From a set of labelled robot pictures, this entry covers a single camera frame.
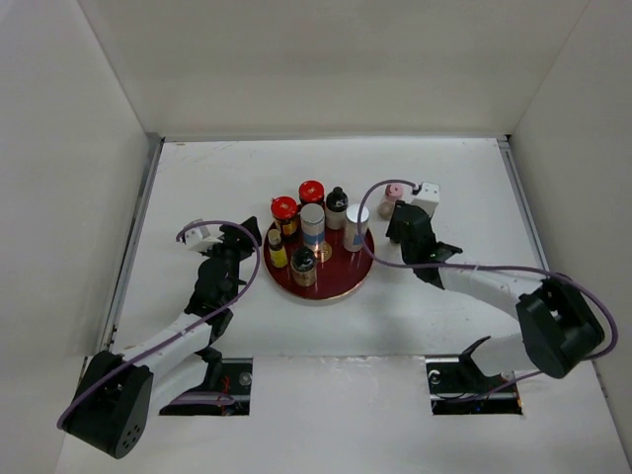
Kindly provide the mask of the tall silver lid spice jar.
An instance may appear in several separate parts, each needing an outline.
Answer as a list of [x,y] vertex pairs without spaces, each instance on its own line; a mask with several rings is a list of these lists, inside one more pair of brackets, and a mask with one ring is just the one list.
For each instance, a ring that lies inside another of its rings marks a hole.
[[362,249],[369,217],[369,210],[359,203],[351,204],[347,208],[343,245],[348,252],[354,253]]

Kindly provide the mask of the small yellow label oil bottle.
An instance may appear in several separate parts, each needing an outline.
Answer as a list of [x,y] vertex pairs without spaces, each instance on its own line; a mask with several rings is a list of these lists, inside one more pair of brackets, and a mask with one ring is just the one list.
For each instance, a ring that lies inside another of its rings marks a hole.
[[280,232],[274,228],[268,232],[268,244],[272,265],[277,269],[287,266],[288,259]]

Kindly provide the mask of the black cap white powder bottle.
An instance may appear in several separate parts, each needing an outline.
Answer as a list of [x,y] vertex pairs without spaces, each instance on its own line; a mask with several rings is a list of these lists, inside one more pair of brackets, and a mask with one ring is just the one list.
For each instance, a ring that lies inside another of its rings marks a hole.
[[340,186],[334,187],[325,197],[325,224],[328,229],[340,230],[345,226],[349,198]]

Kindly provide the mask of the black cap brown spice bottle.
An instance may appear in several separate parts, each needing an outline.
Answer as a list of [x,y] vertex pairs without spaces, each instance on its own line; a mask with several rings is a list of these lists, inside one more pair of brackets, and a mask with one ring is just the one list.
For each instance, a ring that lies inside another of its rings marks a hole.
[[316,280],[316,256],[314,252],[306,247],[297,248],[291,255],[290,271],[293,280],[301,287],[309,287]]

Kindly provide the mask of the red lid chili sauce jar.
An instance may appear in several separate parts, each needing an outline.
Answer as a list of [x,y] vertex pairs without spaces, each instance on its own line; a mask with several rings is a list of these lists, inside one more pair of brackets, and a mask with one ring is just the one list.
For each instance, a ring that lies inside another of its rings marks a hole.
[[271,214],[276,229],[285,241],[292,241],[299,234],[299,208],[293,197],[275,197],[271,201]]

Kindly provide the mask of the silver lid jar blue label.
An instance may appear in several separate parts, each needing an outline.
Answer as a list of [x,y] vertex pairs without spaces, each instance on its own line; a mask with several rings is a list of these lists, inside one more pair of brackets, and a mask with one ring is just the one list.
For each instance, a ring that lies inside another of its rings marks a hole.
[[301,207],[300,226],[303,245],[319,252],[325,242],[325,212],[317,203],[308,203]]

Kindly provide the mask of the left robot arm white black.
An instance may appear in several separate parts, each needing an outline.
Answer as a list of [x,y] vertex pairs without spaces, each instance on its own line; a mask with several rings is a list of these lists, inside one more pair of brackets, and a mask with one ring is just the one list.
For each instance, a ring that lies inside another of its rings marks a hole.
[[118,354],[101,351],[90,360],[70,405],[56,426],[114,459],[127,456],[147,420],[185,391],[211,393],[221,382],[221,358],[213,348],[226,331],[231,307],[251,287],[241,263],[262,257],[256,217],[237,224],[216,221],[220,234],[205,259],[189,303],[176,320],[149,340]]

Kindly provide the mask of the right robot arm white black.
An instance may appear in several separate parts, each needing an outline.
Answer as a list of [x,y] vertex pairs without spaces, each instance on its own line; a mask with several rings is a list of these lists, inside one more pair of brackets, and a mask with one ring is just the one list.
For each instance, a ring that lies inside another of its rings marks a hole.
[[403,262],[421,281],[470,296],[517,321],[518,333],[496,340],[486,336],[461,353],[457,375],[469,390],[481,390],[494,375],[514,370],[535,369],[561,379],[605,339],[576,287],[553,276],[485,272],[466,263],[460,248],[436,239],[431,217],[417,205],[398,201],[386,236],[400,246]]

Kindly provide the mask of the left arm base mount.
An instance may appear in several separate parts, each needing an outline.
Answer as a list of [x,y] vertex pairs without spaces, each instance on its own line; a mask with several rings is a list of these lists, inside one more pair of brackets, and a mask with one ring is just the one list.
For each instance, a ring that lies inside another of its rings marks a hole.
[[254,362],[251,358],[224,358],[220,351],[207,348],[197,353],[206,372],[200,384],[184,391],[162,408],[163,417],[249,416]]

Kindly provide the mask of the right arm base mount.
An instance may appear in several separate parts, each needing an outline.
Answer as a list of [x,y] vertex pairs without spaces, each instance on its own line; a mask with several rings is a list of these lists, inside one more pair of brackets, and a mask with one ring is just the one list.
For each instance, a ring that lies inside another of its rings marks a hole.
[[514,385],[501,388],[514,374],[484,375],[472,359],[473,353],[489,339],[479,339],[458,355],[433,355],[425,359],[434,415],[522,415],[517,388]]

